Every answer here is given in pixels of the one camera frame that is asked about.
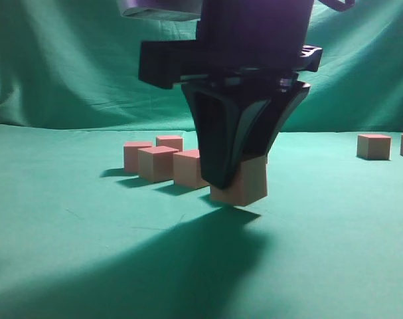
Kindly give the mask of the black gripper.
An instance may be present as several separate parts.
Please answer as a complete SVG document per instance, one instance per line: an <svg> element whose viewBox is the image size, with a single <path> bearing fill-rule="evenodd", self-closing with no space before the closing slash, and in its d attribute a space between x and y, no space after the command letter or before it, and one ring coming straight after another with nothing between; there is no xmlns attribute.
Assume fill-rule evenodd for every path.
<svg viewBox="0 0 403 319"><path fill-rule="evenodd" d="M142 42L138 78L170 90L252 72L316 72L323 50L305 44L312 8L312 1L203 1L195 39ZM242 85L181 89L195 124L202 178L225 189L242 154L268 154L311 85L297 81L273 93L255 121L253 99Z"/></svg>

